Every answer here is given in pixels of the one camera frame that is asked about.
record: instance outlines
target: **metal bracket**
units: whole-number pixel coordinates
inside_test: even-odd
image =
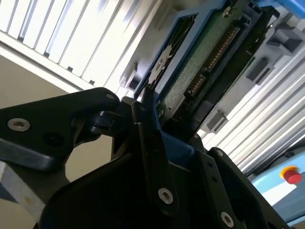
[[[100,136],[89,128],[88,117],[101,111],[115,111],[119,98],[105,88],[95,88],[0,110],[0,160],[40,171],[61,169],[79,142]],[[11,125],[29,128],[23,132]]]

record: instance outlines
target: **screw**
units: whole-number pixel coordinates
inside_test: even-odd
[[[161,110],[160,113],[159,113],[159,118],[161,118],[164,114],[164,110]]]
[[[294,152],[287,152],[287,153],[285,153],[285,157],[286,158],[290,158],[290,157],[292,157],[294,155],[295,155]]]
[[[223,211],[220,214],[220,216],[221,216],[221,219],[223,220],[223,222],[225,223],[225,225],[227,225],[230,228],[234,227],[233,219],[231,218],[231,216],[228,213]]]
[[[173,203],[173,195],[167,188],[161,188],[158,191],[159,198],[165,203],[165,204],[172,204]]]
[[[229,6],[229,7],[227,7],[227,8],[224,10],[224,12],[223,12],[223,18],[226,18],[226,17],[230,16],[230,14],[231,14],[231,9],[232,9],[232,7]]]
[[[217,153],[218,153],[219,156],[224,156],[224,153],[221,152],[220,150],[218,150]]]
[[[8,121],[9,129],[17,132],[25,132],[30,128],[30,123],[23,118],[13,118]]]
[[[268,28],[267,32],[269,32],[273,27],[274,27],[273,24],[269,25],[269,27],[267,27]]]
[[[106,94],[107,98],[110,98],[110,99],[114,99],[114,96],[112,94]]]

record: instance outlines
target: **red emergency stop button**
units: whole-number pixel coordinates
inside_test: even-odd
[[[295,166],[284,168],[280,176],[291,185],[295,185],[302,180],[302,175],[298,173],[298,168]]]

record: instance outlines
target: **green circuit board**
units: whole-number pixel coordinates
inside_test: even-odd
[[[160,100],[160,108],[167,113],[167,115],[163,116],[162,122],[171,118],[177,111],[177,107],[181,105],[180,101],[183,100],[183,94],[192,83],[192,80],[197,76],[208,58],[210,58],[211,53],[221,41],[230,25],[243,16],[247,4],[248,1],[238,0],[231,7],[229,15],[224,16],[224,10],[227,7],[211,15],[181,65],[175,82],[173,82],[170,90]]]

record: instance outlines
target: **white slatted panel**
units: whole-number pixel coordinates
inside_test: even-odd
[[[116,92],[161,2],[2,0],[0,41],[79,89],[104,86]]]
[[[305,136],[305,46],[284,56],[227,116],[217,133],[200,131],[206,148],[219,147],[246,172]]]

